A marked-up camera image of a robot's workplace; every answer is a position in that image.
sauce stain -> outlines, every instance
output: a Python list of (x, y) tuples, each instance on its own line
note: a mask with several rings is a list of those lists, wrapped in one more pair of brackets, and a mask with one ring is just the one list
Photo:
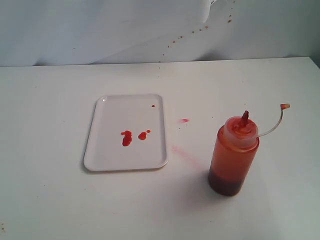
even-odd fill
[(179, 123), (180, 123), (180, 124), (184, 124), (184, 123), (187, 123), (187, 122), (189, 122), (189, 121), (190, 121), (189, 119), (182, 118), (182, 119), (179, 120)]
[(124, 146), (124, 147), (129, 146), (132, 141), (132, 132), (126, 130), (126, 131), (122, 132), (121, 135), (124, 135), (124, 138), (122, 140), (122, 146)]
[(143, 131), (142, 133), (139, 134), (138, 139), (140, 139), (140, 140), (146, 140), (146, 138), (147, 138), (147, 133), (151, 133), (151, 131), (150, 131), (150, 130)]

